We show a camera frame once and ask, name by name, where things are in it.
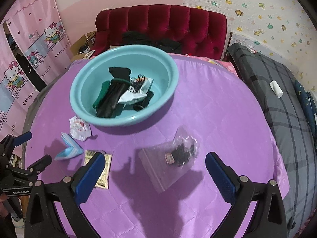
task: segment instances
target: pink wall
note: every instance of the pink wall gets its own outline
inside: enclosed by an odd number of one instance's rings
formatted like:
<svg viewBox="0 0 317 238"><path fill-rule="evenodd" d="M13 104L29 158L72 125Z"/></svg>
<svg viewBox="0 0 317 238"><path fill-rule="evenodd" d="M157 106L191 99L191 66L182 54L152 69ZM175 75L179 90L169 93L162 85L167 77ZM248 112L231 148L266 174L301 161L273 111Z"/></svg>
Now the pink wall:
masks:
<svg viewBox="0 0 317 238"><path fill-rule="evenodd" d="M113 9L141 4L177 4L183 0L80 0L60 11L66 34L71 44L82 35L96 30L95 19L103 9Z"/></svg>

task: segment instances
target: hello kitty curtain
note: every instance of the hello kitty curtain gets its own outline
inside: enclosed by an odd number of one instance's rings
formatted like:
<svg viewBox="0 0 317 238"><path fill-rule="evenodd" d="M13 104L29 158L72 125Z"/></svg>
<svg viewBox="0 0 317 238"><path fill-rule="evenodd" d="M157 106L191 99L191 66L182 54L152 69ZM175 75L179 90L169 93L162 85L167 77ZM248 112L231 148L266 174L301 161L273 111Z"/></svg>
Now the hello kitty curtain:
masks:
<svg viewBox="0 0 317 238"><path fill-rule="evenodd" d="M17 0L4 20L45 83L66 71L72 53L55 0Z"/></svg>
<svg viewBox="0 0 317 238"><path fill-rule="evenodd" d="M26 77L11 52L3 25L0 25L0 141L11 134L22 134L28 107L38 91ZM22 147L14 154L22 157Z"/></svg>

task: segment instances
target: purple tablecloth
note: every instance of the purple tablecloth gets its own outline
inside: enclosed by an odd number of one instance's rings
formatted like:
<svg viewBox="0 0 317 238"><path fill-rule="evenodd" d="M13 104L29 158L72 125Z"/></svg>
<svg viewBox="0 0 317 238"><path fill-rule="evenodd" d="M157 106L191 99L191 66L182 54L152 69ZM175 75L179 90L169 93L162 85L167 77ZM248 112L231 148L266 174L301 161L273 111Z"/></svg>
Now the purple tablecloth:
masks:
<svg viewBox="0 0 317 238"><path fill-rule="evenodd" d="M91 126L92 137L78 142L84 149L112 153L109 190L96 188L83 212L101 237L210 237L230 208L205 169L205 156L215 151L238 175L252 181L278 181L283 197L288 179L274 138L253 94L235 75L197 59L172 56L180 72L175 95L148 120L135 126ZM45 154L53 158L65 146L61 132L69 132L74 112L69 102L72 81L85 61L71 67L52 87L33 122L25 165ZM185 125L200 143L193 168L168 190L157 194L140 159L140 148L172 140ZM45 183L73 175L84 155L53 161L40 175ZM250 221L252 203L236 235ZM74 234L58 206L69 234Z"/></svg>

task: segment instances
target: gray fabric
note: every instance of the gray fabric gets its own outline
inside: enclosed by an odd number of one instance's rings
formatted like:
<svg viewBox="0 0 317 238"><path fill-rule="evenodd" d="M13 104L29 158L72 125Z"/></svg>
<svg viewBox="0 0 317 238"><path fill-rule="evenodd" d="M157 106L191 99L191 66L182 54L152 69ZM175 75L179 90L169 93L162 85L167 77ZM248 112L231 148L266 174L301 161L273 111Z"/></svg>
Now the gray fabric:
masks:
<svg viewBox="0 0 317 238"><path fill-rule="evenodd" d="M53 87L53 85L56 83L56 81L59 80L59 78L61 77L57 77L55 80L53 80L50 84L48 84L38 95L37 97L34 99L33 103L29 106L28 108L28 112L26 114L26 118L24 121L24 126L23 126L23 132L28 132L31 129L32 123L34 121L34 118L36 116L37 111L39 110L45 96L47 95L47 93L50 91L51 87ZM25 169L25 165L24 165L24 158L25 158L25 150L26 150L26 145L27 142L22 144L22 167Z"/></svg>
<svg viewBox="0 0 317 238"><path fill-rule="evenodd" d="M293 237L317 204L316 154L294 90L295 77L283 64L259 53L252 54L240 44L232 44L227 51L258 100L282 155L290 185L283 203L288 236ZM273 80L284 93L279 99L269 86Z"/></svg>

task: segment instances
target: red velvet headboard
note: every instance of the red velvet headboard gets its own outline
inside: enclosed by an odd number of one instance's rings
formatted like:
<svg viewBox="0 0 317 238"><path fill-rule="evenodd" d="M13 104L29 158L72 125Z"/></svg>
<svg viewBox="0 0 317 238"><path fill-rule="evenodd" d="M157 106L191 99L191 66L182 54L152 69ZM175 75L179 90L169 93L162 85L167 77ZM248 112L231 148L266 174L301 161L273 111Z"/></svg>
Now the red velvet headboard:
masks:
<svg viewBox="0 0 317 238"><path fill-rule="evenodd" d="M137 5L98 13L93 50L98 55L120 45L122 33L138 31L151 39L170 38L182 44L184 54L219 60L224 48L227 20L217 12L180 5Z"/></svg>

